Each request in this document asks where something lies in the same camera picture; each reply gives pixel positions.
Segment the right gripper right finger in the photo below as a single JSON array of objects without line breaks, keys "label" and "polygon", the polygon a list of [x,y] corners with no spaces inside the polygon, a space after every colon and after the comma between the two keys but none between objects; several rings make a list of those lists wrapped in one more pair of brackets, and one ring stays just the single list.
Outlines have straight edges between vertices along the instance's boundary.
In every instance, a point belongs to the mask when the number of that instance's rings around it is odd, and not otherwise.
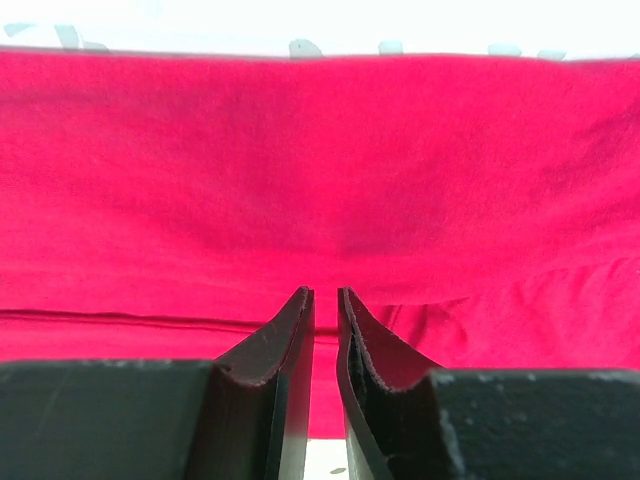
[{"label": "right gripper right finger", "polygon": [[447,369],[338,292],[353,479],[635,479],[639,375]]}]

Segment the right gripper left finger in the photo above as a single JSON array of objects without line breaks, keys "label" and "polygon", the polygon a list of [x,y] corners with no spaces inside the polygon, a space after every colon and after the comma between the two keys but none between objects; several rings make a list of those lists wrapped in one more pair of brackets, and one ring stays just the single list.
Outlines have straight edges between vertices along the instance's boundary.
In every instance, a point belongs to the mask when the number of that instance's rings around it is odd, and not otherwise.
[{"label": "right gripper left finger", "polygon": [[5,479],[300,479],[314,293],[213,360],[77,357],[1,366]]}]

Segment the pink red t-shirt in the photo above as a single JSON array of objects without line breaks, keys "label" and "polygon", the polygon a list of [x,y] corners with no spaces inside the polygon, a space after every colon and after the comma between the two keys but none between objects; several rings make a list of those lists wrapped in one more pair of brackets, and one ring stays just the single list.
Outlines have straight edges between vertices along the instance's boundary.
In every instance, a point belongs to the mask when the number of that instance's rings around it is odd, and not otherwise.
[{"label": "pink red t-shirt", "polygon": [[1,357],[214,358],[336,291],[452,368],[639,365],[639,63],[5,51]]}]

